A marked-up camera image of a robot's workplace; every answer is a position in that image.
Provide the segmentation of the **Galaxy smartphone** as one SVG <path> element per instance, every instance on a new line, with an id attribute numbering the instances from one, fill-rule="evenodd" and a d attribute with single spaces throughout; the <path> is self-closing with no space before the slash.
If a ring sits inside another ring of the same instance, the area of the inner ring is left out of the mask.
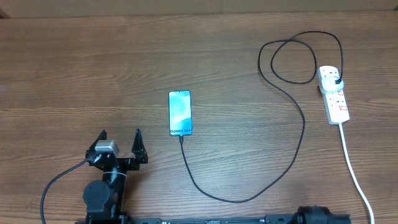
<path id="1" fill-rule="evenodd" d="M 169 93 L 169 130 L 171 136 L 193 134 L 192 97 L 189 90 Z"/>

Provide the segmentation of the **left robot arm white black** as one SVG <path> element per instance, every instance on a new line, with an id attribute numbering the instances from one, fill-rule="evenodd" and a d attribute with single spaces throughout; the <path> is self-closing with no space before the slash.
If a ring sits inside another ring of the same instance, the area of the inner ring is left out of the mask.
<path id="1" fill-rule="evenodd" d="M 137 129 L 131 148 L 133 157 L 118 157 L 119 148 L 113 140 L 107 139 L 102 130 L 88 148 L 85 159 L 77 165 L 55 176 L 45 187 L 40 200 L 40 219 L 45 223 L 44 202 L 50 186 L 65 174 L 84 164 L 102 171 L 102 179 L 90 182 L 83 191 L 86 204 L 85 223 L 132 223 L 128 213 L 122 211 L 124 191 L 129 171 L 139 170 L 141 164 L 148 163 L 148 155 L 142 140 L 142 132 Z"/>

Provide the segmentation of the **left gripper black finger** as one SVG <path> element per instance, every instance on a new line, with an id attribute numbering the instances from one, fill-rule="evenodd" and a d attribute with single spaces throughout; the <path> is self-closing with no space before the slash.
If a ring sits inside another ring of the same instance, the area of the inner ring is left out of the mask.
<path id="1" fill-rule="evenodd" d="M 106 130 L 102 130 L 102 132 L 99 134 L 99 136 L 96 138 L 96 140 L 93 142 L 93 144 L 88 148 L 86 151 L 86 155 L 89 156 L 90 153 L 95 151 L 95 146 L 100 140 L 107 140 L 107 132 Z"/>
<path id="2" fill-rule="evenodd" d="M 135 155 L 135 160 L 139 164 L 148 163 L 148 155 L 144 147 L 142 132 L 140 129 L 136 129 L 136 135 L 134 137 L 134 142 L 131 148 L 131 152 Z"/>

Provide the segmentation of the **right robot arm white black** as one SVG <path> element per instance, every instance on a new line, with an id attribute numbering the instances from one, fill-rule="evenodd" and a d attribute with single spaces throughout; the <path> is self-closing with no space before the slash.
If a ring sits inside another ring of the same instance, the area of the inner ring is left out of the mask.
<path id="1" fill-rule="evenodd" d="M 294 213 L 293 224 L 351 224 L 349 215 L 334 215 L 327 207 L 299 207 Z"/>

